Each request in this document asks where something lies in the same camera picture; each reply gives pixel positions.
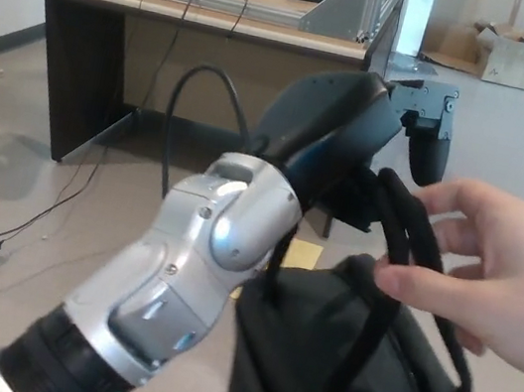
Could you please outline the person's bare hand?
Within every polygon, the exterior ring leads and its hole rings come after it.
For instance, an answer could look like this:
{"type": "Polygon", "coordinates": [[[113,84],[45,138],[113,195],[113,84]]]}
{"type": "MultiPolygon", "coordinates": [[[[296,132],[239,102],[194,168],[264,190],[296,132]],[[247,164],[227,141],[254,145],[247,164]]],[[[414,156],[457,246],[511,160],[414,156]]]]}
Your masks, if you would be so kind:
{"type": "Polygon", "coordinates": [[[381,258],[375,284],[392,299],[456,325],[474,355],[494,352],[524,372],[524,199],[469,179],[422,188],[440,251],[474,263],[442,274],[381,258]]]}

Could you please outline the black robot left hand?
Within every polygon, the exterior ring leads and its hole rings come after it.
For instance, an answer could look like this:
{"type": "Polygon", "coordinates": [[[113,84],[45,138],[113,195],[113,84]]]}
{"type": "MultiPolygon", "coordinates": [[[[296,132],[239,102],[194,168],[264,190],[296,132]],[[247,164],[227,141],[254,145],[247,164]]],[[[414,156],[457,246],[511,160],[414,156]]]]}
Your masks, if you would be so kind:
{"type": "Polygon", "coordinates": [[[365,192],[371,160],[404,133],[415,184],[440,182],[458,99],[459,89],[445,82],[319,72],[280,92],[254,129],[250,151],[286,176],[304,210],[319,207],[365,231],[379,219],[365,192]]]}

